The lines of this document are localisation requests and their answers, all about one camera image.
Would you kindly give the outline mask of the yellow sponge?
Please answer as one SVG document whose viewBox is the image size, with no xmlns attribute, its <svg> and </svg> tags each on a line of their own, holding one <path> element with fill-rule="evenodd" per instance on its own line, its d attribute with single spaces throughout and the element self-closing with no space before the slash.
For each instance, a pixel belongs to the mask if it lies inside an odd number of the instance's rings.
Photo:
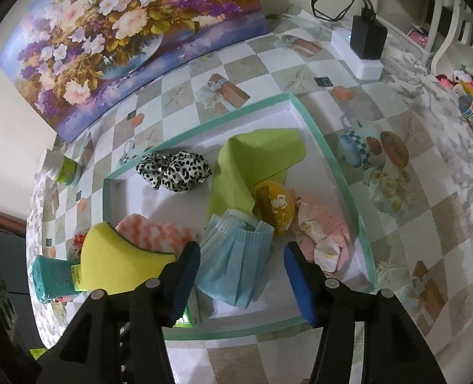
<svg viewBox="0 0 473 384">
<path fill-rule="evenodd" d="M 71 268 L 73 287 L 77 291 L 102 289 L 109 295 L 132 291 L 176 261 L 170 253 L 139 249 L 102 222 L 85 236 L 80 263 Z"/>
</svg>

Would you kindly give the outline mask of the green tissue pack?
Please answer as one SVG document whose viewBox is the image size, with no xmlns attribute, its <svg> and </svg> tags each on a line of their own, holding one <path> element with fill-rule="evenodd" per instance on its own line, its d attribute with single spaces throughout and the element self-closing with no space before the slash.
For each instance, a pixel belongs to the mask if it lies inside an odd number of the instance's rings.
<svg viewBox="0 0 473 384">
<path fill-rule="evenodd" d="M 213 299 L 194 286 L 184 309 L 184 314 L 176 321 L 175 327 L 184 329 L 196 328 L 196 326 L 208 319 L 213 311 Z"/>
</svg>

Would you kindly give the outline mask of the pink white zigzag towel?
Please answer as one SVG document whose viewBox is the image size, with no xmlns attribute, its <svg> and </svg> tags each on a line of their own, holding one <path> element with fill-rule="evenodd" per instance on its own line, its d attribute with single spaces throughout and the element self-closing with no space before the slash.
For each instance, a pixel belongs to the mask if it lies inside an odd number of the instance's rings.
<svg viewBox="0 0 473 384">
<path fill-rule="evenodd" d="M 177 258 L 190 241 L 198 241 L 192 228 L 170 223 L 152 222 L 133 213 L 116 226 L 116 231 L 127 241 L 148 252 L 170 253 Z"/>
</svg>

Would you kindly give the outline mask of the pink floral cloth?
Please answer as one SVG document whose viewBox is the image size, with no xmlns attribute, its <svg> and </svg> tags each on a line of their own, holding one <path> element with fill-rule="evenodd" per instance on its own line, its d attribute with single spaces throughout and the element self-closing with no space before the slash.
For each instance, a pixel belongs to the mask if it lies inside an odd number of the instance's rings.
<svg viewBox="0 0 473 384">
<path fill-rule="evenodd" d="M 318 198 L 297 196 L 292 224 L 301 253 L 309 263 L 334 275 L 349 260 L 351 236 L 340 214 Z"/>
</svg>

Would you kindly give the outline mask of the black white leopard scrunchie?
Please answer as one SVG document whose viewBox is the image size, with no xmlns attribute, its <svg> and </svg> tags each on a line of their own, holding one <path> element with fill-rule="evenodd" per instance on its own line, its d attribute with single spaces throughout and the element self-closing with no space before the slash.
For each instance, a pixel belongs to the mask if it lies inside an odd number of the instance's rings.
<svg viewBox="0 0 473 384">
<path fill-rule="evenodd" d="M 188 192 L 212 175 L 204 156 L 186 151 L 145 154 L 136 172 L 154 190 L 163 187 L 171 192 Z"/>
</svg>

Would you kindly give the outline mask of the yellow round pouch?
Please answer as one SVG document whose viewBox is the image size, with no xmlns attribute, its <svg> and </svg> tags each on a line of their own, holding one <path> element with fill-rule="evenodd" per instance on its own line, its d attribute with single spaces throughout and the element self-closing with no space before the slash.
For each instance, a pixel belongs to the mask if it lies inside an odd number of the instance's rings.
<svg viewBox="0 0 473 384">
<path fill-rule="evenodd" d="M 260 182 L 254 190 L 256 215 L 274 228 L 274 235 L 286 234 L 295 219 L 295 202 L 285 186 L 272 181 Z"/>
</svg>

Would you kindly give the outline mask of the green microfiber cloth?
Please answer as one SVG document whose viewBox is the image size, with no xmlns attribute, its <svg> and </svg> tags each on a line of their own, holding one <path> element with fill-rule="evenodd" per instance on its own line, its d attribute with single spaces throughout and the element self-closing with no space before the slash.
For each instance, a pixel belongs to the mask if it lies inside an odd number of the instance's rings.
<svg viewBox="0 0 473 384">
<path fill-rule="evenodd" d="M 214 165 L 207 217 L 221 216 L 229 209 L 251 216 L 254 186 L 265 180 L 282 184 L 288 169 L 305 156 L 295 128 L 259 129 L 230 137 Z"/>
</svg>

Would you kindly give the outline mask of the teal plastic toy box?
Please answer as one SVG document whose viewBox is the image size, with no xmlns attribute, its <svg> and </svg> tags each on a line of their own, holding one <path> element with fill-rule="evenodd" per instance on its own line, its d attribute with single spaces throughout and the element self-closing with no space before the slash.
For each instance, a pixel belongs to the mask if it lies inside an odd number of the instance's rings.
<svg viewBox="0 0 473 384">
<path fill-rule="evenodd" d="M 58 298 L 74 297 L 79 291 L 74 287 L 71 261 L 38 255 L 32 265 L 32 279 L 36 297 L 41 303 Z"/>
</svg>

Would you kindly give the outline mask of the patterned plastic table cover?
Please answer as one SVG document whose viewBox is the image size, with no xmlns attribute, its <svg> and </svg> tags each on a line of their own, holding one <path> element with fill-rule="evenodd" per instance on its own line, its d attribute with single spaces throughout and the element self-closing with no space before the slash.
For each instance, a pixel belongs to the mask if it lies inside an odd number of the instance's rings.
<svg viewBox="0 0 473 384">
<path fill-rule="evenodd" d="M 188 62 L 139 88 L 61 153 L 78 160 L 76 186 L 38 175 L 27 220 L 27 262 L 76 256 L 73 236 L 102 219 L 103 182 L 133 148 L 155 147 L 219 111 L 206 94 L 214 74 L 251 101 L 294 94 L 324 134 L 371 242 L 378 284 L 405 290 L 423 263 L 444 307 L 428 333 L 450 383 L 473 380 L 473 247 L 457 186 L 415 113 L 393 85 L 352 75 L 331 45 L 334 27 L 307 11 L 275 18 L 264 36 Z"/>
</svg>

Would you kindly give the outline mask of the dark cabinet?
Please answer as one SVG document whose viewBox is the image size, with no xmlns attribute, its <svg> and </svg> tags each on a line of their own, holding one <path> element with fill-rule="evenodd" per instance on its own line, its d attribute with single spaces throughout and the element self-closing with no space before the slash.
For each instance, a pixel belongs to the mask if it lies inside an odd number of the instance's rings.
<svg viewBox="0 0 473 384">
<path fill-rule="evenodd" d="M 28 348 L 42 348 L 27 281 L 26 233 L 24 222 L 0 214 L 0 280 L 15 308 L 18 337 Z"/>
</svg>

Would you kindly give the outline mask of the white green pill bottle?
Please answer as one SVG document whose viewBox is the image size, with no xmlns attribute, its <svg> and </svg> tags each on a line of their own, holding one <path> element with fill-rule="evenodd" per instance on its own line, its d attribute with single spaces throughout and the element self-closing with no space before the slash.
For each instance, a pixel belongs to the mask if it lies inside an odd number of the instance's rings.
<svg viewBox="0 0 473 384">
<path fill-rule="evenodd" d="M 41 168 L 51 180 L 65 186 L 76 185 L 82 173 L 77 161 L 49 149 L 45 150 Z"/>
</svg>

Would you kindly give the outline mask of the grey floral tablecloth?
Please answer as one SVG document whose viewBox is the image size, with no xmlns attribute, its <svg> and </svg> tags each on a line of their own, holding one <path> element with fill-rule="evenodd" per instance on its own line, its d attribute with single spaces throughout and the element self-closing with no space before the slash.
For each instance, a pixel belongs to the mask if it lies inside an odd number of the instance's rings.
<svg viewBox="0 0 473 384">
<path fill-rule="evenodd" d="M 461 116 L 456 97 L 440 86 L 435 76 L 395 32 L 383 52 L 383 82 L 415 113 L 437 147 L 457 186 L 473 247 L 473 131 Z"/>
</svg>

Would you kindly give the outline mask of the white power strip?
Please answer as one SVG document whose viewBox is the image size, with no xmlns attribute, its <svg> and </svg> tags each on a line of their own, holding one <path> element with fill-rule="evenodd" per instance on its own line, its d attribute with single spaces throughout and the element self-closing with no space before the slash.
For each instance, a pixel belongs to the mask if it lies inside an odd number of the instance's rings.
<svg viewBox="0 0 473 384">
<path fill-rule="evenodd" d="M 380 60 L 360 58 L 350 47 L 351 33 L 346 29 L 335 29 L 331 34 L 331 45 L 349 67 L 353 75 L 362 81 L 379 80 L 384 68 Z"/>
</svg>

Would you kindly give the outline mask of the floral painting canvas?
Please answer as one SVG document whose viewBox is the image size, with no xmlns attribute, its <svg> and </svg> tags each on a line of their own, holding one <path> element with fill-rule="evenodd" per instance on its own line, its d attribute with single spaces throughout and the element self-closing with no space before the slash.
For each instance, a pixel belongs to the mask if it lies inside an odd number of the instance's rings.
<svg viewBox="0 0 473 384">
<path fill-rule="evenodd" d="M 259 0 L 35 0 L 0 67 L 71 141 L 146 83 L 267 30 Z"/>
</svg>

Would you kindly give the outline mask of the black power adapter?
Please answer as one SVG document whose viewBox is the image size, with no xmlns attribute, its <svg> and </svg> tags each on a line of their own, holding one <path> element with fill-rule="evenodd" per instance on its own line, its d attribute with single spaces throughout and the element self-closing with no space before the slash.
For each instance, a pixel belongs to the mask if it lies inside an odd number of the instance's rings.
<svg viewBox="0 0 473 384">
<path fill-rule="evenodd" d="M 353 17 L 350 47 L 365 60 L 379 60 L 384 50 L 388 29 L 376 19 L 373 9 L 363 7 Z"/>
</svg>

